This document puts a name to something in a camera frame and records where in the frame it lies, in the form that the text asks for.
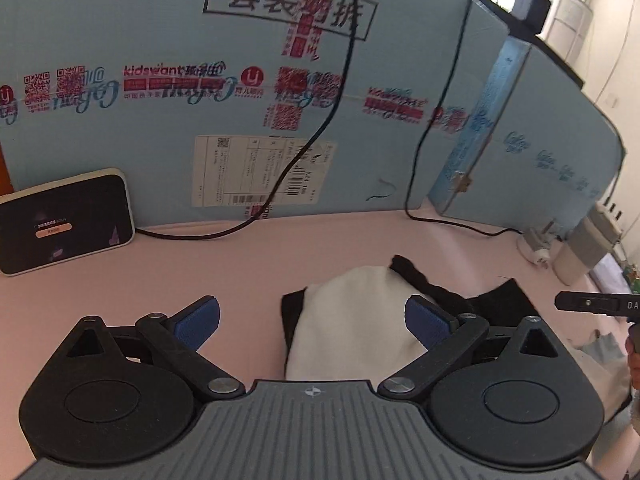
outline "hand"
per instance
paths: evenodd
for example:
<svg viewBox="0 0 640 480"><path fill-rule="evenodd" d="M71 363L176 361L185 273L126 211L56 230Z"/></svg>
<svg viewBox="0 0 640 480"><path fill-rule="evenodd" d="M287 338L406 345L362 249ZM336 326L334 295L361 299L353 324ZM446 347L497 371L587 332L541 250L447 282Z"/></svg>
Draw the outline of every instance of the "hand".
<svg viewBox="0 0 640 480"><path fill-rule="evenodd" d="M640 354L636 353L630 337L626 338L625 347L628 354L626 363L629 365L629 372L631 373L631 385L634 389L640 390Z"/></svg>

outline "blue gripper pad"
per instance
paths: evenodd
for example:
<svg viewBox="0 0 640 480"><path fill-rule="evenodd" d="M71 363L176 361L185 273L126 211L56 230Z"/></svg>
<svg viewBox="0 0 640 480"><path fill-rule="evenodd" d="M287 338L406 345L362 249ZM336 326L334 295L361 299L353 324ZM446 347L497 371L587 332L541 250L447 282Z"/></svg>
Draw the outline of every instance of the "blue gripper pad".
<svg viewBox="0 0 640 480"><path fill-rule="evenodd" d="M404 304L404 324L427 350L460 326L455 317L422 296L412 296Z"/></svg>
<svg viewBox="0 0 640 480"><path fill-rule="evenodd" d="M168 320L167 328L177 339L196 351L220 324L220 306L213 296L203 296Z"/></svg>

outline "shipping label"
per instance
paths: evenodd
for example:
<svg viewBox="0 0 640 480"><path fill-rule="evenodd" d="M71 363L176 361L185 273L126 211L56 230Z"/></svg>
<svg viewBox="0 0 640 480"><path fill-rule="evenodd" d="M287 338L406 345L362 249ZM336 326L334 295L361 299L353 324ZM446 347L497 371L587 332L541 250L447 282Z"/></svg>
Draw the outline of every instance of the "shipping label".
<svg viewBox="0 0 640 480"><path fill-rule="evenodd" d="M197 136L191 205L259 205L305 139L251 136ZM289 171L274 205L318 202L334 156L334 142L316 142Z"/></svg>

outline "electrical outlet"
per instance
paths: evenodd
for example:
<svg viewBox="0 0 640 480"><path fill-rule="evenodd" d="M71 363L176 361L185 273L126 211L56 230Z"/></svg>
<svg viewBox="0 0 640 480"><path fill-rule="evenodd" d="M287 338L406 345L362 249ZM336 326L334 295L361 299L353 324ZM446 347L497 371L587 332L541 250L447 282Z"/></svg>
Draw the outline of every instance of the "electrical outlet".
<svg viewBox="0 0 640 480"><path fill-rule="evenodd" d="M606 104L609 108L615 108L616 106L618 106L618 102L618 96L613 93L609 93L609 95L607 95L607 98L604 99L604 104Z"/></svg>

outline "white cloth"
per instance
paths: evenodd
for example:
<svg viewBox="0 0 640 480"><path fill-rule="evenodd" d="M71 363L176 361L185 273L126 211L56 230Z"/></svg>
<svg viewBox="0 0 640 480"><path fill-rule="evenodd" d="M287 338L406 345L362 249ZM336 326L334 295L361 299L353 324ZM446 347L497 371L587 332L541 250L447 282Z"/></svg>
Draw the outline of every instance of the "white cloth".
<svg viewBox="0 0 640 480"><path fill-rule="evenodd" d="M404 323L414 294L424 296L387 267L359 267L307 287L287 381L368 379L376 389L426 352Z"/></svg>

